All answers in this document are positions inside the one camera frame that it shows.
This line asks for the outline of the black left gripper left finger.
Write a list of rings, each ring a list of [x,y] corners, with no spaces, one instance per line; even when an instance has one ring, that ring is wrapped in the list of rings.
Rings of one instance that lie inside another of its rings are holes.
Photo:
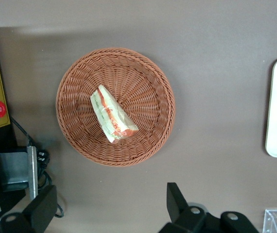
[[[0,218],[0,233],[43,233],[57,212],[56,186],[46,186],[21,212]]]

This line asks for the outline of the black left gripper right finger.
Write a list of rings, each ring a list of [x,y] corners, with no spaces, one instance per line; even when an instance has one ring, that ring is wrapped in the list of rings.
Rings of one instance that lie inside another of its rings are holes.
[[[189,205],[176,183],[167,183],[167,210],[171,221],[161,233],[257,233],[258,230],[243,214],[223,212],[219,218],[202,205]]]

